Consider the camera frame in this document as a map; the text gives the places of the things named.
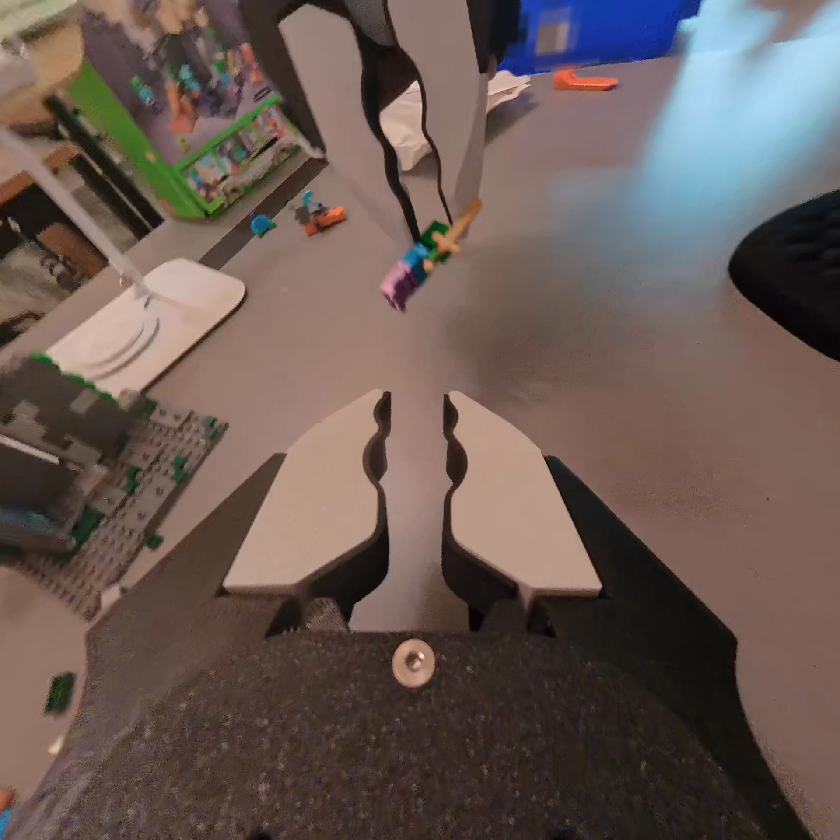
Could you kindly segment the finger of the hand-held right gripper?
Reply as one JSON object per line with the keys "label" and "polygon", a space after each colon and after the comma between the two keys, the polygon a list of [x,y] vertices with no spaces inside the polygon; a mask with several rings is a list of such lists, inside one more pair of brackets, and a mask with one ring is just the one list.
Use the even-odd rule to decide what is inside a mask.
{"label": "finger of the hand-held right gripper", "polygon": [[286,16],[279,32],[326,160],[383,232],[411,244],[417,220],[396,152],[382,131],[375,43],[348,17],[314,3]]}
{"label": "finger of the hand-held right gripper", "polygon": [[413,63],[422,129],[449,222],[480,194],[490,68],[490,2],[389,1],[396,43]]}

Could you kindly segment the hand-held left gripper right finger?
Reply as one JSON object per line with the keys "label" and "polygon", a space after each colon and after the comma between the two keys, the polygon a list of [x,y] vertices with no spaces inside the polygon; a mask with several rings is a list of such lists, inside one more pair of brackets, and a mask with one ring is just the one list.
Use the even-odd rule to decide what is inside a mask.
{"label": "hand-held left gripper right finger", "polygon": [[460,391],[444,396],[442,572],[471,612],[513,601],[595,599],[603,589],[539,446]]}

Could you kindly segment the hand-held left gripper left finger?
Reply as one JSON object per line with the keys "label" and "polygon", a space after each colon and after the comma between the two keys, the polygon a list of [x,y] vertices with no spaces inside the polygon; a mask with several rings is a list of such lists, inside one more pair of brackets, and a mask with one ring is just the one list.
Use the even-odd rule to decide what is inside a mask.
{"label": "hand-held left gripper left finger", "polygon": [[392,395],[373,389],[290,447],[224,578],[226,594],[333,600],[345,621],[389,569],[382,478]]}

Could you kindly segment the gold toy sword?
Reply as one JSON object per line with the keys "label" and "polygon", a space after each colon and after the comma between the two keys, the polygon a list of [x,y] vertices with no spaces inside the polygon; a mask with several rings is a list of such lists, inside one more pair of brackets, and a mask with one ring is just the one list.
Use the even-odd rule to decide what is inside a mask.
{"label": "gold toy sword", "polygon": [[481,209],[480,198],[474,198],[445,233],[434,235],[439,260],[443,260],[445,256],[456,256],[460,253],[461,240],[467,236]]}

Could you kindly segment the small orange grey brick model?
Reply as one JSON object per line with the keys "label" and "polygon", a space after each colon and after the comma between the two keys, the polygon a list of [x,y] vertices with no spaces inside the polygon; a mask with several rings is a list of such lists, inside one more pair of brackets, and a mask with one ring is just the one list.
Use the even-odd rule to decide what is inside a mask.
{"label": "small orange grey brick model", "polygon": [[301,202],[294,210],[294,218],[306,236],[312,237],[347,221],[342,206],[326,206],[316,200],[312,190],[301,195]]}

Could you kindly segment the green headed toy minifigure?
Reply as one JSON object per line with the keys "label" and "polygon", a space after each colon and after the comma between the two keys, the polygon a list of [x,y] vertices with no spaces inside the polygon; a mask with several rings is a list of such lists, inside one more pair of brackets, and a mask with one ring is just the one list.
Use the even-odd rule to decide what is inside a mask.
{"label": "green headed toy minifigure", "polygon": [[392,309],[406,310],[410,298],[435,270],[459,252],[459,237],[454,225],[434,221],[426,228],[381,281],[380,293]]}

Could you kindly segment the white crumpled paper bag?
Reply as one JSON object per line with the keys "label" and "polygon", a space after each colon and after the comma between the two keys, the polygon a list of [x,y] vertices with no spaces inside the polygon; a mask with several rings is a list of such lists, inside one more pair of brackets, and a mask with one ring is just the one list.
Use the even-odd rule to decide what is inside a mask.
{"label": "white crumpled paper bag", "polygon": [[[486,111],[519,98],[530,88],[530,75],[515,75],[499,70],[489,82]],[[415,80],[381,112],[381,128],[395,149],[402,172],[410,172],[426,156],[432,145],[422,129],[423,100]]]}

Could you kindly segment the brick set cardboard box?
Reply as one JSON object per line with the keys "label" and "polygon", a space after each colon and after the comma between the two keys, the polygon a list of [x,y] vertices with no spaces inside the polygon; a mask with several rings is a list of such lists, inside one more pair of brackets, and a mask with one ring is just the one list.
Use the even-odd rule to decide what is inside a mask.
{"label": "brick set cardboard box", "polygon": [[299,152],[239,2],[79,6],[69,100],[170,216],[214,216]]}

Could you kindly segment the orange flat brick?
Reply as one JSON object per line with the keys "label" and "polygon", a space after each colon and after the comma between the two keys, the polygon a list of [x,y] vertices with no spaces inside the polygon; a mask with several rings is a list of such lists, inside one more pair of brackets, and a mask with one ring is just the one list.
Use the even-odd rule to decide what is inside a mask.
{"label": "orange flat brick", "polygon": [[552,84],[559,91],[604,92],[616,89],[618,79],[581,76],[575,68],[565,67],[553,73]]}

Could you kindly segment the blue plastic bin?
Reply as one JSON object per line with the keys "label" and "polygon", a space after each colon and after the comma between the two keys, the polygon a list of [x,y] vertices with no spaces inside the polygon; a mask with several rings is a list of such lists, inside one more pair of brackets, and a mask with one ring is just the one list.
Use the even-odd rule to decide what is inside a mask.
{"label": "blue plastic bin", "polygon": [[523,1],[517,40],[498,68],[531,75],[656,59],[699,9],[700,1]]}

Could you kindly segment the grey brick building model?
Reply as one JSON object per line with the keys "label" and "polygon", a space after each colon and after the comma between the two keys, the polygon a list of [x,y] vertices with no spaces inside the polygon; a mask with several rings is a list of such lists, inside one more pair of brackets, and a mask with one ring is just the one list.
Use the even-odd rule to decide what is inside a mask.
{"label": "grey brick building model", "polygon": [[43,354],[2,363],[1,397],[2,565],[90,621],[228,424]]}

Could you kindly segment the white rounded board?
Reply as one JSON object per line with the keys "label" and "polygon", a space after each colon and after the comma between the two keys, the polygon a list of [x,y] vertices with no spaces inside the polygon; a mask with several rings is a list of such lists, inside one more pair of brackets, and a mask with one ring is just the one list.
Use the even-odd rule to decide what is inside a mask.
{"label": "white rounded board", "polygon": [[172,259],[122,291],[43,354],[101,392],[143,392],[233,314],[245,283]]}

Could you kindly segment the wooden top office table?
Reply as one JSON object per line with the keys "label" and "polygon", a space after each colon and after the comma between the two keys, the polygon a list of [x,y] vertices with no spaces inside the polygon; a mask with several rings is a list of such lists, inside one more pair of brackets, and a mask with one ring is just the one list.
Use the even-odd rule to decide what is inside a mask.
{"label": "wooden top office table", "polygon": [[[40,106],[44,117],[20,119],[11,124],[10,130],[24,140],[48,142],[45,166],[55,176],[74,172],[96,197],[92,205],[83,204],[90,216],[94,210],[105,209],[106,215],[114,217],[118,227],[137,241],[163,224],[159,209],[77,108],[57,92],[42,98]],[[12,237],[16,236],[40,249],[49,249],[87,278],[109,264],[68,213],[26,171],[2,177],[1,214],[2,257],[12,252]]]}

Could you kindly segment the scatter of small loose bricks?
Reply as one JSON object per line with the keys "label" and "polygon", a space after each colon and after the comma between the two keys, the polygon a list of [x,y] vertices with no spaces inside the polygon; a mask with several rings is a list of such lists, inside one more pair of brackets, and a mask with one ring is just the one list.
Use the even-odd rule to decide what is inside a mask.
{"label": "scatter of small loose bricks", "polygon": [[[54,675],[49,683],[49,690],[45,699],[43,714],[48,717],[56,717],[67,711],[72,700],[77,676],[72,671],[66,671]],[[7,813],[11,811],[17,799],[15,788],[3,787],[1,790],[1,813],[2,820],[7,819]]]}

